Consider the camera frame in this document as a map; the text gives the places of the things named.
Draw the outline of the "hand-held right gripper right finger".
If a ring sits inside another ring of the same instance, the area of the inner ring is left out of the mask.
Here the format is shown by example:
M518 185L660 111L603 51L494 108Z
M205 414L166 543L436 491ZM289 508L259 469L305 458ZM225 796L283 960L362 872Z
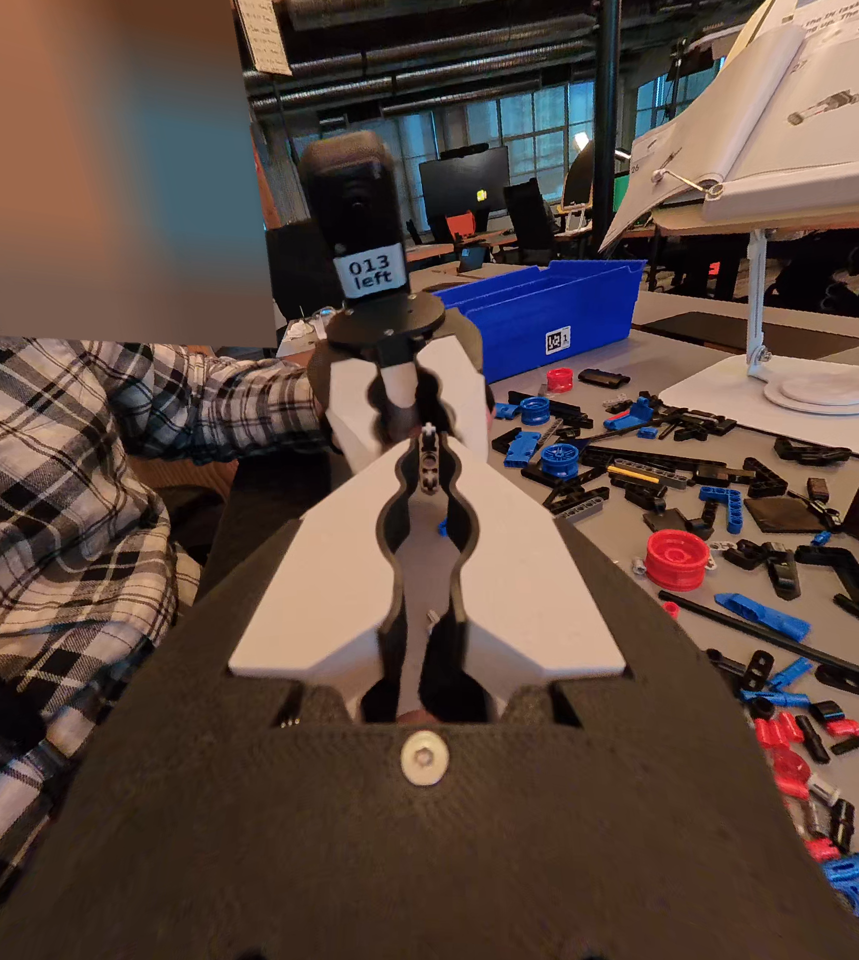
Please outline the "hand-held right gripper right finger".
M437 623L437 718L482 723L523 688L623 675L548 510L454 438L439 441L439 482L457 556Z

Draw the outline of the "black beam with grey axle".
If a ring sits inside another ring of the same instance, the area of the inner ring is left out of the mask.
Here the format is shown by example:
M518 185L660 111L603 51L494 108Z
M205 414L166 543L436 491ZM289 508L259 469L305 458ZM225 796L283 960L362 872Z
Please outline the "black beam with grey axle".
M440 490L440 437L436 426L423 424L418 437L419 483L423 494L428 497Z

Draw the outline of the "black dotted mat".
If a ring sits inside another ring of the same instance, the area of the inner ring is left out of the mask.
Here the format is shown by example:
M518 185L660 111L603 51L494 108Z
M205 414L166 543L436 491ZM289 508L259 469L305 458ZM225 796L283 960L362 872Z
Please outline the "black dotted mat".
M350 476L345 458L332 451L275 451L238 460L195 601Z

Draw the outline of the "blue storage bin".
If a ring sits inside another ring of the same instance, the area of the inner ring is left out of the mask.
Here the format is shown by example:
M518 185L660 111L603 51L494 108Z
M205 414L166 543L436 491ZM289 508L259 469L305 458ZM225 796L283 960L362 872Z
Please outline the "blue storage bin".
M488 383L628 338L645 260L554 260L438 293L482 338Z

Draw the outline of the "black computer monitor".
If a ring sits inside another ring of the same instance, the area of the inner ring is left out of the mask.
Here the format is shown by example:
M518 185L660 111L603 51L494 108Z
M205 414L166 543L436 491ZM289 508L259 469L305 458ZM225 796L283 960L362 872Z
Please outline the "black computer monitor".
M509 186L508 147L493 147L419 165L427 220L506 209Z

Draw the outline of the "large red toy wheel hub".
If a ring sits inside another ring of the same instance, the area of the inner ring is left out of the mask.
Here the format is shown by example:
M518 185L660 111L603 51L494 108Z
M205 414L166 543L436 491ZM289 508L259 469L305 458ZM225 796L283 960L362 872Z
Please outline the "large red toy wheel hub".
M663 590L687 593L702 586L711 559L708 543L685 531L661 530L648 538L646 577Z

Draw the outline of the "black curved toy panel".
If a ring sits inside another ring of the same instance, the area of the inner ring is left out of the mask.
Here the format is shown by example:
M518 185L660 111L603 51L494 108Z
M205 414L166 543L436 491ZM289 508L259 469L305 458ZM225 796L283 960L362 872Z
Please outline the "black curved toy panel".
M645 511L642 514L642 520L652 533L664 531L686 532L697 536L701 540L706 540L709 536L704 532L700 517L687 518L676 508Z

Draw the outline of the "hanging paper sheet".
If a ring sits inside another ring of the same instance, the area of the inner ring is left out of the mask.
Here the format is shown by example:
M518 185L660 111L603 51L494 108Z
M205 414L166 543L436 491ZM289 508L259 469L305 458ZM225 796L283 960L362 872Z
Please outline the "hanging paper sheet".
M292 77L273 1L234 1L256 72Z

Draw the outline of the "blue angled beam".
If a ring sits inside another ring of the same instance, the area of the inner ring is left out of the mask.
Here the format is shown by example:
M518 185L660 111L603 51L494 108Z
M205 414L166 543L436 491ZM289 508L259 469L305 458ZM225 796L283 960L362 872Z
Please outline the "blue angled beam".
M701 486L699 499L703 502L719 503L725 512L726 531L731 535L743 532L745 514L744 499L732 487Z

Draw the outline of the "pile of black toy beams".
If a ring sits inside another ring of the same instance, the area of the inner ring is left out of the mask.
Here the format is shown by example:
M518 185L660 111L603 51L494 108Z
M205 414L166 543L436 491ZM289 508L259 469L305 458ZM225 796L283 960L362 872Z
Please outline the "pile of black toy beams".
M711 551L708 569L714 567L714 557L717 556L740 570L765 570L774 594L785 602L795 600L802 594L798 573L800 566L832 570L841 586L841 592L832 596L833 604L859 620L859 559L850 550L833 543L833 535L843 531L843 519L830 504L829 490L823 479L807 478L807 491L802 494L791 490L787 480L752 457L745 458L741 465L731 466L725 462L659 453L650 448L639 450L613 446L611 439L622 439L628 435L652 443L663 440L669 434L673 434L676 441L704 441L709 437L724 436L737 426L735 420L720 415L667 407L658 396L647 391L642 391L640 395L658 399L661 403L655 429L640 429L637 433L625 435L615 432L615 418L625 414L633 404L622 399L606 407L610 418L604 422L605 431L589 435L587 430L594 423L579 406L552 399L548 399L551 415L547 423L523 426L519 403L532 395L512 390L508 395L508 403L495 405L495 416L499 420L513 422L514 427L493 440L493 450L506 456L518 430L538 431L541 439L532 460L527 468L517 471L523 478L547 488L543 506L554 516L570 522L583 522L601 511L614 495L623 497L639 510L643 523L644 512L678 509L687 519L702 520L704 532L708 534L703 541ZM567 481L548 476L540 467L543 448L559 443L572 444L580 450L579 473ZM613 486L607 475L607 467L614 463L620 466L634 464L639 469L659 472L663 477L663 486ZM702 486L732 488L741 494L743 500L800 499L809 510L820 516L827 529L818 534L766 534L759 530L743 506L742 532L729 534L726 531L724 506L701 501Z

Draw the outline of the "blue curved toy panel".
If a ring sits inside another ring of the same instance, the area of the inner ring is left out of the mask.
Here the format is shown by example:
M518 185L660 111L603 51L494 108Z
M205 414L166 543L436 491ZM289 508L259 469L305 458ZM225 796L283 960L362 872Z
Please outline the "blue curved toy panel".
M714 594L713 600L729 613L794 642L804 642L812 630L812 625L808 621L772 606L766 606L744 594L717 593Z

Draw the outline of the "black flat toy panel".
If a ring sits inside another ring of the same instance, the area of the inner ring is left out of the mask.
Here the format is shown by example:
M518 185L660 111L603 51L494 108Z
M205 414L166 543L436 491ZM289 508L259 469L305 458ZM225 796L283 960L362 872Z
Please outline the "black flat toy panel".
M744 498L743 506L759 531L765 534L819 534L827 529L820 515L800 499L788 496Z

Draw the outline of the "instruction booklet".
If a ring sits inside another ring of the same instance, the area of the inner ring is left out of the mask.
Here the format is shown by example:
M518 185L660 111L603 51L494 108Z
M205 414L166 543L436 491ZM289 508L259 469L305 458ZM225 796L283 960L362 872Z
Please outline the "instruction booklet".
M636 139L603 246L653 210L762 174L859 162L859 39L815 48L793 18L761 30L689 107Z

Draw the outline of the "blue toy bracket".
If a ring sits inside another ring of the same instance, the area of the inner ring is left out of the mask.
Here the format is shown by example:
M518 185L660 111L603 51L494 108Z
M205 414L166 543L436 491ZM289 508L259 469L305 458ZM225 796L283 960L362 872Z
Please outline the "blue toy bracket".
M641 429L655 429L660 409L658 398L641 394L624 414L614 419L613 430L620 435L626 435L637 433Z

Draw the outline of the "black metal post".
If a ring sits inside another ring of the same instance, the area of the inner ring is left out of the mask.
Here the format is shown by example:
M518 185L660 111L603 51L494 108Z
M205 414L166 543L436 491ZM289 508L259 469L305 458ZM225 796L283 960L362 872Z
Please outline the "black metal post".
M596 257L603 255L605 235L614 216L621 12L620 1L598 2L594 62L594 160L591 190L591 248Z

